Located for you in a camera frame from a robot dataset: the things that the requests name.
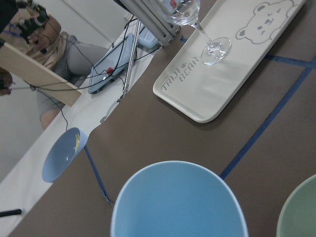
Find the light blue plastic cup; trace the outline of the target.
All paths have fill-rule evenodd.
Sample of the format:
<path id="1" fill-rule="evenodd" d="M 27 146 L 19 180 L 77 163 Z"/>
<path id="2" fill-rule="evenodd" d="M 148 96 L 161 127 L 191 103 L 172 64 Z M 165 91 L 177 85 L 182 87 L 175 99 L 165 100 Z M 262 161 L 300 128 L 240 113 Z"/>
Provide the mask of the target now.
<path id="1" fill-rule="evenodd" d="M 113 237 L 246 237 L 242 209 L 214 172 L 163 161 L 132 175 L 116 200 Z"/>

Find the green bowl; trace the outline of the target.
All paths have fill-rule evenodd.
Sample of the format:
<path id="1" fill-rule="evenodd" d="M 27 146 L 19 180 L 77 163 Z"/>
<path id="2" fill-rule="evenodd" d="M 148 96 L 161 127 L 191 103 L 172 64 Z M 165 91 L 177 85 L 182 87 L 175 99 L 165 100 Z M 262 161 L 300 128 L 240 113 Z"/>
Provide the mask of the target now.
<path id="1" fill-rule="evenodd" d="M 277 237 L 316 235 L 316 176 L 302 182 L 289 195 L 280 212 Z"/>

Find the blue bowl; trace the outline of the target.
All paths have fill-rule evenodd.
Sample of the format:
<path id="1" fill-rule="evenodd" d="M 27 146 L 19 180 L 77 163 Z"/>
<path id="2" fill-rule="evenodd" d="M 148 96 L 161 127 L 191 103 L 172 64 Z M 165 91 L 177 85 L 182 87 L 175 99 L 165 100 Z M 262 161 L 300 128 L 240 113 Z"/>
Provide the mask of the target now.
<path id="1" fill-rule="evenodd" d="M 42 179 L 53 183 L 68 168 L 87 143 L 87 135 L 73 127 L 64 132 L 50 149 L 43 168 Z"/>

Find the cream bear tray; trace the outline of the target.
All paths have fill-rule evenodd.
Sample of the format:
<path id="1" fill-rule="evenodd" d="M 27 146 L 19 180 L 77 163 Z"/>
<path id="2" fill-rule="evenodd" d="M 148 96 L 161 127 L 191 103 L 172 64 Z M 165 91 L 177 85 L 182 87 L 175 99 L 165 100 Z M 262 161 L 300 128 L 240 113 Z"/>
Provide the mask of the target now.
<path id="1" fill-rule="evenodd" d="M 196 122 L 215 119 L 303 5 L 302 0 L 217 1 L 201 25 L 212 37 L 230 39 L 229 54 L 204 65 L 204 40 L 194 32 L 158 77 L 153 93 Z"/>

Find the blue teach pendant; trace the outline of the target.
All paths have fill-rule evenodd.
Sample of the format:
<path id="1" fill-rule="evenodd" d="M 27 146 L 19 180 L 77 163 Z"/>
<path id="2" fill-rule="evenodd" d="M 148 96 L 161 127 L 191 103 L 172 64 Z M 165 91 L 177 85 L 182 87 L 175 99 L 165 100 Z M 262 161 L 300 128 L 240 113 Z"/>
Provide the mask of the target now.
<path id="1" fill-rule="evenodd" d="M 89 78 L 89 94 L 96 94 L 113 82 L 129 63 L 133 46 L 133 34 L 129 33 L 92 68 Z"/>

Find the metal rod tool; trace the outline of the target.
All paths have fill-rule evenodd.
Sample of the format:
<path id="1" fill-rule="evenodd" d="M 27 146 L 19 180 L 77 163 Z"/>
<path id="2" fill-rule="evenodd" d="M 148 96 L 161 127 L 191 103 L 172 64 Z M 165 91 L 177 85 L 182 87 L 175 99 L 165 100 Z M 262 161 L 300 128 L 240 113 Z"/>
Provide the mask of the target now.
<path id="1" fill-rule="evenodd" d="M 125 80 L 123 81 L 122 95 L 118 99 L 116 99 L 114 101 L 114 103 L 108 108 L 105 116 L 103 116 L 100 119 L 100 123 L 104 123 L 105 122 L 105 120 L 109 117 L 111 112 L 116 108 L 116 106 L 120 103 L 120 101 L 125 98 L 125 96 L 126 96 L 126 94 L 128 92 L 129 84 L 130 84 L 130 78 L 131 78 L 131 74 L 132 74 L 132 68 L 133 68 L 133 64 L 134 64 L 134 58 L 135 58 L 135 54 L 136 54 L 137 41 L 138 41 L 140 28 L 141 28 L 141 22 L 140 22 L 139 19 L 137 19 L 137 21 L 136 21 L 136 28 L 135 28 L 135 32 L 134 32 L 134 38 L 133 38 L 133 45 L 132 45 L 131 55 L 130 55 L 128 68 L 127 68 L 127 73 L 126 73 L 126 76 L 125 76 Z"/>

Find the clear wine glass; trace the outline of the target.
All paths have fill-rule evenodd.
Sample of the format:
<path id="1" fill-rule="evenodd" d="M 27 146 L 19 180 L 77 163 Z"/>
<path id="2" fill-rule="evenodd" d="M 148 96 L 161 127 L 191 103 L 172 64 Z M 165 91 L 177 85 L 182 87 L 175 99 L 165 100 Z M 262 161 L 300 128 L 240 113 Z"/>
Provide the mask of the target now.
<path id="1" fill-rule="evenodd" d="M 204 37 L 206 46 L 200 56 L 203 64 L 217 64 L 229 54 L 232 48 L 231 41 L 228 38 L 211 39 L 200 25 L 199 0 L 161 0 L 160 3 L 166 21 L 172 25 L 191 26 Z"/>

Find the wooden board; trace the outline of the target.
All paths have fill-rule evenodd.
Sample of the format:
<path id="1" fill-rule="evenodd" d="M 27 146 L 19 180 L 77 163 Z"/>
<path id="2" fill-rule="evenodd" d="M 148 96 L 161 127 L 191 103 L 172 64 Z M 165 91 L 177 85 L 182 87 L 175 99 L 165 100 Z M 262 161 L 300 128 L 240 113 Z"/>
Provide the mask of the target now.
<path id="1" fill-rule="evenodd" d="M 0 67 L 67 106 L 72 106 L 81 96 L 76 86 L 2 40 Z"/>

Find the person in beige shirt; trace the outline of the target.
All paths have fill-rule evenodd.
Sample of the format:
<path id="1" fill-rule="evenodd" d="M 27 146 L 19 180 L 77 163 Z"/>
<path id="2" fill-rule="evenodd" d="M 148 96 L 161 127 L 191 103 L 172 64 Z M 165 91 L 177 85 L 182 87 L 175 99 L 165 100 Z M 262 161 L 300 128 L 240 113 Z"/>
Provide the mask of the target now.
<path id="1" fill-rule="evenodd" d="M 61 30 L 46 9 L 31 0 L 17 0 L 18 11 L 0 37 L 75 86 L 82 84 L 107 48 L 79 41 Z"/>

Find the aluminium frame post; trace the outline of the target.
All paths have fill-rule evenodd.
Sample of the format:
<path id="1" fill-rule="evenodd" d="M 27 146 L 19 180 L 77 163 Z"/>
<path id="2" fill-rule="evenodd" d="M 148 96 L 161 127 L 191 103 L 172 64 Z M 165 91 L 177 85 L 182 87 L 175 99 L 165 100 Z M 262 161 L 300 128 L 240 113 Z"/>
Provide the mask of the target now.
<path id="1" fill-rule="evenodd" d="M 163 46 L 168 46 L 180 32 L 180 26 L 172 25 L 163 19 L 149 0 L 116 0 L 115 2 L 136 16 Z"/>

